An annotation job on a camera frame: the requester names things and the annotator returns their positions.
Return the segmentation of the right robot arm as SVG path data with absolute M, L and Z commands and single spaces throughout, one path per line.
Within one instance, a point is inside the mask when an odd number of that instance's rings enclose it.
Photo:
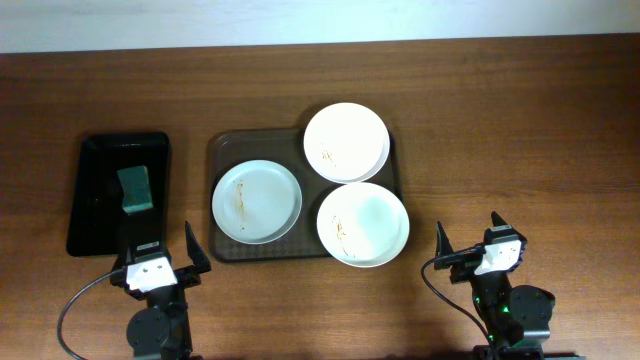
M 488 342 L 473 348 L 473 359 L 542 359 L 555 297 L 538 287 L 511 285 L 508 275 L 522 263 L 528 240 L 497 213 L 491 221 L 482 242 L 459 251 L 438 224 L 430 263 L 436 270 L 448 269 L 451 283 L 471 285 L 477 312 L 471 320 Z

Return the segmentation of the pale blue-white plate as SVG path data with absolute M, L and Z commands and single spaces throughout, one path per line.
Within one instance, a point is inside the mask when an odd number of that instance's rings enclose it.
M 232 240 L 262 245 L 283 237 L 302 210 L 302 190 L 293 173 L 268 160 L 250 160 L 227 171 L 214 188 L 213 218 Z

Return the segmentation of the green scrubbing sponge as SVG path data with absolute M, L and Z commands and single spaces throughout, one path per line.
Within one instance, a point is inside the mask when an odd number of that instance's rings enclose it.
M 123 190 L 122 208 L 134 214 L 153 208 L 148 169 L 144 165 L 120 169 L 117 176 Z

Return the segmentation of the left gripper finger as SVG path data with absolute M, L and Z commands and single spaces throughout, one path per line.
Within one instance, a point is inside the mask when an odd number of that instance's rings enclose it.
M 188 221 L 185 222 L 185 236 L 187 254 L 193 263 L 195 272 L 198 274 L 210 272 L 211 262 L 197 241 L 193 233 L 193 229 Z
M 124 214 L 117 228 L 118 265 L 138 264 L 165 255 L 162 213 L 149 209 Z

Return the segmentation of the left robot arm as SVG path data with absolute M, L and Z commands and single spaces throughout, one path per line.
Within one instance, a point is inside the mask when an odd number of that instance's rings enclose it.
M 118 255 L 110 283 L 146 307 L 134 314 L 126 338 L 135 359 L 190 359 L 193 345 L 185 290 L 201 284 L 200 275 L 211 262 L 184 225 L 187 255 L 192 263 L 175 269 L 171 264 L 161 210 L 121 214 L 116 228 Z

